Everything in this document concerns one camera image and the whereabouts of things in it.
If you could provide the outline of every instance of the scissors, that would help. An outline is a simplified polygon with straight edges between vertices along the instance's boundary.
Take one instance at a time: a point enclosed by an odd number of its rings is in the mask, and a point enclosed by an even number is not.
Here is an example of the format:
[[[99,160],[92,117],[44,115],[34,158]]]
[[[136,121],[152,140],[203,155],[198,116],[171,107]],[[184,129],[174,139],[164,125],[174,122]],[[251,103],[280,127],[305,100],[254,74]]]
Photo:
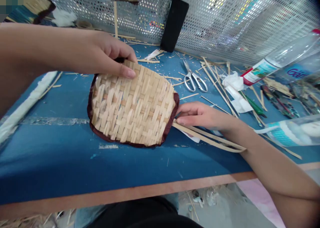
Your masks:
[[[190,70],[190,67],[189,67],[188,63],[187,63],[185,60],[183,60],[183,63],[184,63],[184,65],[185,65],[185,67],[186,67],[186,69],[187,69],[187,71],[188,71],[188,74],[184,77],[184,83],[186,84],[187,89],[188,89],[189,91],[191,91],[191,92],[195,92],[195,91],[196,91],[196,87],[195,87],[195,85],[194,85],[194,83],[193,83],[193,80],[192,80],[192,78],[194,78],[194,79],[196,80],[196,83],[197,83],[199,89],[200,89],[201,91],[203,91],[203,92],[207,92],[207,91],[208,91],[208,87],[207,87],[206,83],[205,83],[198,75],[196,75],[195,73],[193,73],[192,70]],[[189,87],[189,85],[187,84],[187,81],[186,81],[187,78],[190,79],[190,82],[191,82],[191,84],[192,84],[192,88],[193,88],[193,89],[191,89],[191,88]],[[203,84],[203,86],[205,87],[205,90],[201,87],[199,81]]]

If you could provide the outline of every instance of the smartphone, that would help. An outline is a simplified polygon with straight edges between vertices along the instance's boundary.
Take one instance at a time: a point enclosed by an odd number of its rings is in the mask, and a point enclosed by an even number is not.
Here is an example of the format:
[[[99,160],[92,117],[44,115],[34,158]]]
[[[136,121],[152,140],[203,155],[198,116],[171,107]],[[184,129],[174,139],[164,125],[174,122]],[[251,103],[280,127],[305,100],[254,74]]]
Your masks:
[[[168,18],[160,44],[160,48],[162,50],[173,52],[188,9],[189,4],[182,0],[171,1]]]

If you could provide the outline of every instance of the pink paper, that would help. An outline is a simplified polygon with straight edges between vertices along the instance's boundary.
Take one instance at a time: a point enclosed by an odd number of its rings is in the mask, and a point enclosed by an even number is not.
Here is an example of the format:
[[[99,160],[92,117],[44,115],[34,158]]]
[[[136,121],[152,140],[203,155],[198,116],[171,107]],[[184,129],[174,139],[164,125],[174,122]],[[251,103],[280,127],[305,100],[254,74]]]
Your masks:
[[[286,228],[271,196],[258,179],[239,181],[237,185],[269,221],[277,228]]]

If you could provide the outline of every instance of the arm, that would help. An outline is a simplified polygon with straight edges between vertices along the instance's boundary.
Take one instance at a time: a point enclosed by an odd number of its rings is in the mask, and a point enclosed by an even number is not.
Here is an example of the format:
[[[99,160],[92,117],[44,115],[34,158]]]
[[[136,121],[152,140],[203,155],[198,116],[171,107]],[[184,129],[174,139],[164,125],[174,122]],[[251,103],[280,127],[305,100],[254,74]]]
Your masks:
[[[316,227],[320,187],[293,161],[233,116],[200,102],[182,104],[180,112],[178,123],[220,130],[247,148],[241,155],[270,193],[286,227]]]
[[[110,73],[134,78],[113,59],[137,62],[134,50],[102,31],[1,23],[0,118],[33,80],[49,71]]]

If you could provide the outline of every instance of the clear plastic bottle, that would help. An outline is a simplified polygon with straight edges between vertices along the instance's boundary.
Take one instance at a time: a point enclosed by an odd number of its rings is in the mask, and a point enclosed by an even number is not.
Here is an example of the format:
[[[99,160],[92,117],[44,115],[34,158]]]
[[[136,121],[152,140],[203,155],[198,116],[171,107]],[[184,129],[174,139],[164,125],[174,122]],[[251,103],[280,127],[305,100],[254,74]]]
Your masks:
[[[296,60],[315,53],[320,45],[320,30],[315,29],[306,36],[277,48],[247,72],[242,74],[245,85],[250,86]]]
[[[267,135],[281,146],[320,145],[320,114],[273,122]]]
[[[276,72],[275,80],[287,85],[320,70],[320,52]]]

